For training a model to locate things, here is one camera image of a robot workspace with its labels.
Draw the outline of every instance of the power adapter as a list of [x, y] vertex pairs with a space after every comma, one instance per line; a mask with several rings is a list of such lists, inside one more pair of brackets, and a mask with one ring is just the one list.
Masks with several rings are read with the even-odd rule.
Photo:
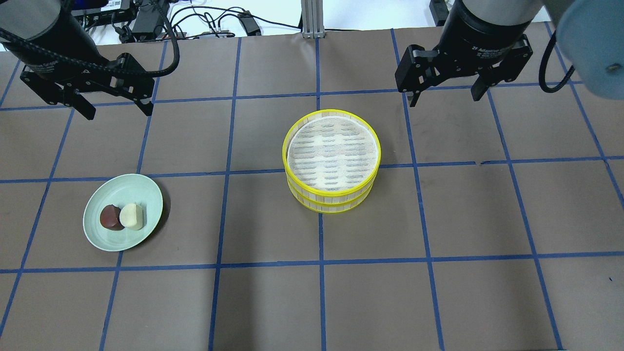
[[256, 19], [251, 15], [249, 11], [243, 11], [243, 13], [237, 14], [238, 20], [240, 24], [245, 29], [247, 36], [261, 36], [260, 27], [258, 27], [258, 23]]

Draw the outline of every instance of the yellow basket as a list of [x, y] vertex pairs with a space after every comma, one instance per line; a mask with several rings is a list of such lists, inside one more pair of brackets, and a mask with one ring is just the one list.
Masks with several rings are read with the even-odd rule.
[[[344, 123], [345, 125], [346, 124], [352, 125], [350, 127], [353, 129], [363, 129], [364, 131], [368, 132], [367, 134], [368, 137], [372, 136], [372, 138], [370, 139], [374, 141], [375, 154], [371, 154], [370, 152], [368, 152], [365, 156], [367, 157], [365, 160], [361, 156], [356, 156], [356, 157], [360, 157], [360, 159], [353, 159], [353, 158], [346, 159], [345, 158], [340, 161], [332, 161], [332, 163], [340, 163], [341, 165], [344, 165], [345, 162], [352, 162], [351, 164], [353, 164], [354, 161], [365, 162], [364, 165], [366, 166], [365, 169], [362, 168], [361, 170], [358, 171], [359, 172], [358, 175], [349, 176], [349, 177], [361, 177], [364, 180], [362, 180], [361, 182], [357, 184], [354, 184], [353, 186], [346, 185], [343, 183], [341, 184], [340, 188], [337, 188], [338, 190], [333, 190], [332, 188], [327, 188], [327, 187], [325, 187], [325, 190], [317, 189], [317, 187], [323, 188], [323, 186], [314, 187], [310, 185], [311, 184], [310, 181], [306, 183], [305, 181], [303, 181], [306, 179], [302, 180], [299, 177], [297, 177], [297, 175], [295, 175], [296, 172], [291, 168], [291, 165], [289, 164], [289, 151], [291, 147], [291, 142], [298, 135], [298, 132], [302, 130], [304, 126], [310, 126], [309, 124], [313, 121], [316, 121], [318, 119], [325, 119], [326, 121], [328, 121], [327, 118], [332, 118], [334, 121], [342, 120], [342, 121], [339, 121], [339, 123]], [[328, 137], [328, 136], [314, 135], [314, 136], [308, 136], [307, 138], [312, 138], [312, 137], [319, 138], [319, 137]], [[325, 147], [330, 147], [330, 148], [331, 147], [344, 147], [345, 145], [349, 145], [349, 144], [343, 143], [339, 146], [325, 146]], [[366, 196], [371, 191], [371, 188], [373, 187], [373, 181], [375, 180], [375, 177], [377, 176], [379, 163], [381, 162], [381, 145], [379, 143], [379, 139], [377, 138], [377, 134], [375, 134], [375, 131], [373, 130], [373, 128], [371, 128], [371, 126], [368, 123], [366, 123], [363, 119], [361, 119], [360, 117], [350, 112], [346, 112], [342, 110], [325, 109], [325, 110], [320, 110], [320, 111], [312, 112], [311, 114], [305, 115], [303, 118], [298, 120], [297, 123], [295, 123], [293, 127], [288, 131], [286, 138], [284, 139], [284, 144], [282, 146], [282, 161], [284, 162], [284, 168], [286, 170], [286, 180], [288, 183], [288, 187], [290, 188], [290, 191], [293, 193], [294, 197], [302, 205], [304, 205], [305, 207], [313, 211], [317, 211], [320, 213], [339, 213], [339, 212], [350, 210], [356, 207], [357, 205], [359, 205], [360, 203], [362, 203], [362, 201], [366, 198]]]

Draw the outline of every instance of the chocolate candy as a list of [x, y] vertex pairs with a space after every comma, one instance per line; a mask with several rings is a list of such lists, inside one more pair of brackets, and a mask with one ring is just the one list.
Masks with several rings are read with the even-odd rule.
[[121, 209], [114, 205], [107, 205], [100, 213], [100, 224], [102, 227], [110, 230], [122, 230], [124, 226], [119, 220]]

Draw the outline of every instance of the white label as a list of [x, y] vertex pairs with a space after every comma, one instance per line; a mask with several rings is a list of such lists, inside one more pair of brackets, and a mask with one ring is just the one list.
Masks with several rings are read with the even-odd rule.
[[121, 0], [109, 0], [109, 3], [100, 8], [101, 11], [119, 10], [121, 8]]

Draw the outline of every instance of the screw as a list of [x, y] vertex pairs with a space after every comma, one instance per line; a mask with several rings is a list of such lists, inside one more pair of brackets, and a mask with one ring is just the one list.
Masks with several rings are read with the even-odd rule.
[[622, 65], [620, 65], [619, 63], [614, 63], [611, 66], [607, 66], [607, 73], [616, 73], [620, 69], [622, 69]]

